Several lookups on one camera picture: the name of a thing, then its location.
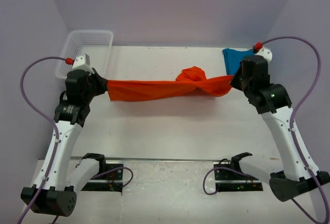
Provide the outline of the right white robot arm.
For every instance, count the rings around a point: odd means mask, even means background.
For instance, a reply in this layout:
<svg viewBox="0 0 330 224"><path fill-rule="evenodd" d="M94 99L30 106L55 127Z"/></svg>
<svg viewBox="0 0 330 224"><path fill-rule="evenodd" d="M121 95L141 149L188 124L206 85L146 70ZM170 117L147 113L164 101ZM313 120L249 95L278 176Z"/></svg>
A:
<svg viewBox="0 0 330 224"><path fill-rule="evenodd" d="M260 55L244 57L231 86L244 93L268 126L283 163L283 170L270 174L275 197L285 202L329 183L309 155L298 127L290 118L292 102L286 88L270 82L268 61Z"/></svg>

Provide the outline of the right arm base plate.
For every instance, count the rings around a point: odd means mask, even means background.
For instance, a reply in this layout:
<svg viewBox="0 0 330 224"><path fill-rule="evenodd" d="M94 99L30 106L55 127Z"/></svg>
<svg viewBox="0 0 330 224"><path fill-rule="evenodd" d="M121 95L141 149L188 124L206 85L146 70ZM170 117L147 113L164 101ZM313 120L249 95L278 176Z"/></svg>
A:
<svg viewBox="0 0 330 224"><path fill-rule="evenodd" d="M263 191L262 182L232 171L217 169L214 171L217 192Z"/></svg>

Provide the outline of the orange t shirt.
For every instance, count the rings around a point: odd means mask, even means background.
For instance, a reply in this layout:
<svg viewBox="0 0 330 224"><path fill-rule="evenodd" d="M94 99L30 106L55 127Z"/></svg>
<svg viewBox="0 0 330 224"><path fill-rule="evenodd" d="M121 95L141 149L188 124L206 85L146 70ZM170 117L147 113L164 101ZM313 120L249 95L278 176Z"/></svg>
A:
<svg viewBox="0 0 330 224"><path fill-rule="evenodd" d="M183 69L174 81L119 81L108 80L111 101L141 102L182 97L197 92L222 97L231 90L232 75L207 78L199 67Z"/></svg>

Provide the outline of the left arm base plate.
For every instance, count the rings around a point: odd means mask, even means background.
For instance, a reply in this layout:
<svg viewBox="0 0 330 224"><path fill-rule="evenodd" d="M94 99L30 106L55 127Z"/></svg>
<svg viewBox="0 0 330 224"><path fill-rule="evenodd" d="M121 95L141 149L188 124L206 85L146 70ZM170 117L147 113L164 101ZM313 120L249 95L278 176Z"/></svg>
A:
<svg viewBox="0 0 330 224"><path fill-rule="evenodd" d="M106 162L105 171L114 170L111 173L90 180L82 189L82 191L98 191L98 192L119 192L123 190L123 164Z"/></svg>

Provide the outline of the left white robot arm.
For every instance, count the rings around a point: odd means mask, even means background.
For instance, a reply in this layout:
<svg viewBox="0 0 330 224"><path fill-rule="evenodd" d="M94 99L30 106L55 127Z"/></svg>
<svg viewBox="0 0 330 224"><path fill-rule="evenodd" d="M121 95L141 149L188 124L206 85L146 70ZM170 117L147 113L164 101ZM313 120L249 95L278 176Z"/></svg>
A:
<svg viewBox="0 0 330 224"><path fill-rule="evenodd" d="M55 109L55 125L42 168L31 187L24 187L21 199L37 214L68 217L77 195L92 178L102 179L107 173L105 157L86 154L78 167L68 175L74 145L82 132L94 97L107 91L106 79L94 68L73 69L67 74L65 91Z"/></svg>

